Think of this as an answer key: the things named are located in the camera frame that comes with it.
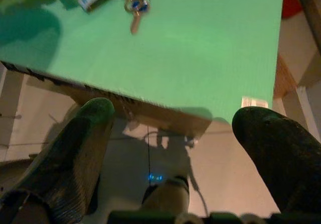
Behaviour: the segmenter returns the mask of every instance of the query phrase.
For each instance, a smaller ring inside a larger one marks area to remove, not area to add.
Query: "green tabletop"
[[[76,3],[1,0],[0,60],[209,119],[271,104],[282,0],[151,0],[135,36],[123,0]]]

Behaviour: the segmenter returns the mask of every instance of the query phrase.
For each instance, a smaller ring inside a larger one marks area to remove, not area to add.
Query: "tiled floor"
[[[38,153],[76,110],[74,101],[51,82],[39,82],[25,75],[16,113],[21,118],[14,120],[8,148],[7,143],[0,146],[0,160],[28,158]],[[148,152],[150,171],[155,176],[165,179],[181,173],[189,175],[190,212],[205,215],[204,205],[208,211],[251,212],[260,216],[278,211],[229,125],[212,123],[192,145],[184,136],[158,133],[155,128],[117,119],[103,163],[98,211],[86,216],[84,224],[106,223],[113,209],[139,208],[148,187]]]

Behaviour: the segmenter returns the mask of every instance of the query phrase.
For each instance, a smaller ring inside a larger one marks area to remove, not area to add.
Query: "keys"
[[[139,12],[139,11],[133,12],[134,19],[132,20],[131,26],[130,26],[130,31],[132,34],[136,34],[138,31],[141,15],[142,15],[142,12]]]

